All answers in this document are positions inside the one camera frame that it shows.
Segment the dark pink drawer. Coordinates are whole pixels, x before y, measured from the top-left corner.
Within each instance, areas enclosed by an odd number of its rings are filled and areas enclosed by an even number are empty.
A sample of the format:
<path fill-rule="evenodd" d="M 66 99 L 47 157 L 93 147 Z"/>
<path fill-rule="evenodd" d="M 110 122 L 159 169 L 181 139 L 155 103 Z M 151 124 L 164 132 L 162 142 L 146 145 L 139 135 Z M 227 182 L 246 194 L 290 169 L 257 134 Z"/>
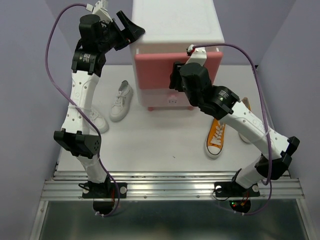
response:
<path fill-rule="evenodd" d="M 185 53 L 146 53 L 134 56 L 136 79 L 141 90 L 168 89 L 176 62 L 185 64 Z"/>

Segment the orange sneaker one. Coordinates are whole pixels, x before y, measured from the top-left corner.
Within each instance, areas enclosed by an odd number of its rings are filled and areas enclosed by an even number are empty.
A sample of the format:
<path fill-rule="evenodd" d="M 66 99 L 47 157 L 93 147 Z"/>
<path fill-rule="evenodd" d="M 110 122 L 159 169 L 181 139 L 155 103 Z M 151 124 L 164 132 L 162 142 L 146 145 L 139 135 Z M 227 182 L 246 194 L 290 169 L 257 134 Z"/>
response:
<path fill-rule="evenodd" d="M 251 106 L 250 106 L 250 102 L 249 102 L 249 99 L 247 97 L 244 97 L 242 100 L 241 100 L 244 105 L 246 106 L 246 108 L 251 111 Z M 238 133 L 239 137 L 241 138 L 241 140 L 247 144 L 250 144 L 251 142 L 246 138 L 244 137 L 242 134 Z"/>
<path fill-rule="evenodd" d="M 210 130 L 204 143 L 204 149 L 207 156 L 211 159 L 217 159 L 222 153 L 224 147 L 226 125 L 219 120 L 213 119 Z"/>

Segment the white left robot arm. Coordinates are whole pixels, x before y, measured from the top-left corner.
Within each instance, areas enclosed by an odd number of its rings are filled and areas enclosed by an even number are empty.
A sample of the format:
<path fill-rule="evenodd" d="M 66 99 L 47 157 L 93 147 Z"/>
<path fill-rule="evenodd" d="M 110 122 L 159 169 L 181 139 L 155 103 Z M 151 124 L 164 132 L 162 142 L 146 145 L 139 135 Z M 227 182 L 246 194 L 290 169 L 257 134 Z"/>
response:
<path fill-rule="evenodd" d="M 63 149 L 80 161 L 100 197 L 111 193 L 111 184 L 106 181 L 107 173 L 99 160 L 101 136 L 90 133 L 89 113 L 94 92 L 106 63 L 106 53 L 111 49 L 122 50 L 145 33 L 145 29 L 134 24 L 123 11 L 116 15 L 123 29 L 114 19 L 106 20 L 96 13 L 80 18 L 80 39 L 71 63 L 71 102 L 61 130 L 53 135 Z"/>

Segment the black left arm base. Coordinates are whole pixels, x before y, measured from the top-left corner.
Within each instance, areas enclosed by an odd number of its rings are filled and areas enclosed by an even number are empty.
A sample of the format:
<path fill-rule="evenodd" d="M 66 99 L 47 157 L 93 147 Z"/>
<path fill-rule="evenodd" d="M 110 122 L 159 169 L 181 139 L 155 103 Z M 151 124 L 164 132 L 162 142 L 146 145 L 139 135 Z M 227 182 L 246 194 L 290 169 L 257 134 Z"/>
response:
<path fill-rule="evenodd" d="M 117 183 L 92 183 L 87 181 L 79 183 L 82 189 L 82 198 L 93 200 L 92 208 L 96 216 L 106 218 L 111 217 L 120 205 L 120 199 L 127 197 L 128 184 L 126 182 Z"/>

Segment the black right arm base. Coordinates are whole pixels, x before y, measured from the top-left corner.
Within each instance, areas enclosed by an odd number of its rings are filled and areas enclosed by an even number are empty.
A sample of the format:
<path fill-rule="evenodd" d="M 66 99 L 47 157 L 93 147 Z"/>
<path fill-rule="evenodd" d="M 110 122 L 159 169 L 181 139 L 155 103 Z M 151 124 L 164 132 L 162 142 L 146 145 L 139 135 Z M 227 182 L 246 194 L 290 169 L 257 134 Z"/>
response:
<path fill-rule="evenodd" d="M 214 183 L 212 196 L 218 201 L 227 201 L 236 213 L 248 214 L 251 209 L 251 198 L 260 197 L 260 189 L 257 183 L 245 189 L 235 182 L 218 181 Z"/>

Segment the white sneaker near arm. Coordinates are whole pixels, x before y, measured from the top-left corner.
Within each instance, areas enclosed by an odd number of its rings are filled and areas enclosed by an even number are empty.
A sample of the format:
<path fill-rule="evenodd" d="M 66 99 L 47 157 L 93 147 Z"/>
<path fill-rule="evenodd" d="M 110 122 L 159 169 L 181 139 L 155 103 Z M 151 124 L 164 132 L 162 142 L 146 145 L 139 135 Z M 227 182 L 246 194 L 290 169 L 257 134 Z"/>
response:
<path fill-rule="evenodd" d="M 89 120 L 95 125 L 101 134 L 106 133 L 109 130 L 109 124 L 104 116 L 93 106 L 90 108 L 88 115 Z"/>

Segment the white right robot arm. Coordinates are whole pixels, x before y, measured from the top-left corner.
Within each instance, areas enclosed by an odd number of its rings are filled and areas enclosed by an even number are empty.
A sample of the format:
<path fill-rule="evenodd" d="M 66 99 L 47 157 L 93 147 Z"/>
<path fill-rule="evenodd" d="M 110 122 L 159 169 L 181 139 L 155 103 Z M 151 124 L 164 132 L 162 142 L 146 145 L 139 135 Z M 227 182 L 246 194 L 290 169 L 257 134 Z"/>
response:
<path fill-rule="evenodd" d="M 229 88 L 212 85 L 204 66 L 195 62 L 175 63 L 169 88 L 185 93 L 193 107 L 232 127 L 260 150 L 261 156 L 233 177 L 233 194 L 242 195 L 264 178 L 277 180 L 289 168 L 300 140 L 264 125 Z"/>

